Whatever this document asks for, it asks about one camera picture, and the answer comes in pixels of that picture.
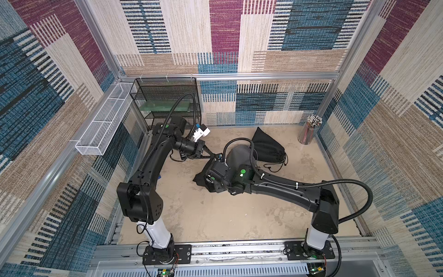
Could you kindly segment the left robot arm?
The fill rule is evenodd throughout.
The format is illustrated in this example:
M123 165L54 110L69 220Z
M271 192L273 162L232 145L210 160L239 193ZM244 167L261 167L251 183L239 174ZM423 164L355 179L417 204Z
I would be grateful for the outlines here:
M152 130L152 141L140 167L126 183L121 182L117 196L122 213L137 223L137 232L150 240L150 250L157 255L174 253L173 235L166 229L161 218L163 200L156 192L165 160L176 150L189 159L204 159L202 152L209 152L203 137L210 134L205 125L195 125L191 137L185 137L187 121L173 117L165 123L157 123Z

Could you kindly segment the black hair dryer bag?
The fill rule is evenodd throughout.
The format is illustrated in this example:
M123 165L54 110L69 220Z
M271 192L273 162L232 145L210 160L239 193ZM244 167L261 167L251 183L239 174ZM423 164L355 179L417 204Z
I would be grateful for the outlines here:
M285 148L259 127L254 133L252 142L254 143L254 158L264 162L264 167L271 173L279 172L288 164Z

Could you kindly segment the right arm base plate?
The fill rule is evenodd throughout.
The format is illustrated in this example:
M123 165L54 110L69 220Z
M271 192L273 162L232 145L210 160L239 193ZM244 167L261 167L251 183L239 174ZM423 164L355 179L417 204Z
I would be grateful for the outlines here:
M286 241L284 242L283 254L288 260L323 260L326 258L335 259L335 253L330 241L326 241L322 250L304 246L304 241Z

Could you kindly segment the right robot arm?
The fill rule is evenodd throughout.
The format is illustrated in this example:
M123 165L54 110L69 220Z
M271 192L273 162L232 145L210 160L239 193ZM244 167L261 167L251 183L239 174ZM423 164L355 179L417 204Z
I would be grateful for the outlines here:
M275 197L296 204L313 214L305 237L306 250L322 250L326 241L339 231L339 199L333 185L319 186L296 182L258 170L250 164L228 166L209 161L194 182L211 193L227 191Z

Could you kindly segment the grey hair dryer bag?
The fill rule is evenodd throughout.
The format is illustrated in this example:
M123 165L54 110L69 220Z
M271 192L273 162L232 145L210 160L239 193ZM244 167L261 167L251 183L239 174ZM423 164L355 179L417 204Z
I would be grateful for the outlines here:
M239 144L228 153L226 164L235 170L239 170L242 165L251 166L250 145Z

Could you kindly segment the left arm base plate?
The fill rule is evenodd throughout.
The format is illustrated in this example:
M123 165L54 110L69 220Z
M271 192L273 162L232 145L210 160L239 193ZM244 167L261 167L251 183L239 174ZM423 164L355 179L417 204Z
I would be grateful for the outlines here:
M192 255L191 244L178 244L174 248L157 249L146 247L143 253L143 265L190 264Z

